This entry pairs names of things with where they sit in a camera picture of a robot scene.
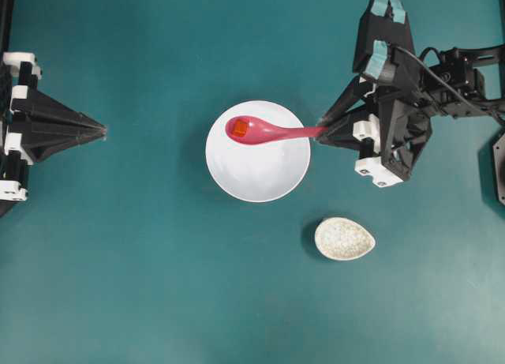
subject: green tabletop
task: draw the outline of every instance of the green tabletop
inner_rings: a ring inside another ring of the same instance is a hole
[[[503,42],[499,0],[402,1],[418,53]],[[411,181],[385,190],[318,144],[271,203],[208,173],[228,107],[266,99],[311,125],[332,105],[367,3],[16,0],[11,51],[37,53],[41,90],[109,134],[33,167],[30,200],[0,221],[0,362],[502,363],[490,118],[435,118]],[[376,248],[321,257],[326,216]]]

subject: white speckled dish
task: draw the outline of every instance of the white speckled dish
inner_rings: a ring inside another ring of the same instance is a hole
[[[315,240],[317,249],[324,256],[339,261],[358,259],[376,245],[368,231],[347,218],[328,218],[321,222]]]

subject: white plastic mount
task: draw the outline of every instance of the white plastic mount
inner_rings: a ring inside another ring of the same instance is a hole
[[[33,165],[33,160],[27,155],[26,151],[21,147],[21,133],[10,133],[7,128],[6,141],[4,143],[4,153],[9,155],[9,151],[18,151],[21,154],[21,159],[26,160],[28,165]]]
[[[380,153],[380,121],[374,114],[368,116],[368,121],[354,123],[353,136],[359,141],[372,139],[373,151]],[[362,176],[372,176],[373,184],[380,188],[403,182],[400,177],[382,165],[378,156],[357,160],[354,170]]]
[[[380,157],[357,160],[354,170],[362,176],[372,176],[373,184],[380,188],[393,186],[403,180],[380,163]]]
[[[3,62],[7,66],[10,66],[10,74],[12,74],[13,77],[19,76],[19,69],[22,62],[29,62],[32,64],[32,74],[35,74],[39,80],[42,79],[42,70],[37,64],[35,54],[30,52],[4,52]]]
[[[380,152],[380,123],[374,114],[368,116],[368,121],[354,123],[353,136],[359,141],[371,138],[373,140],[373,151],[375,153]]]
[[[5,201],[26,201],[28,192],[21,188],[18,181],[0,181],[0,200]]]

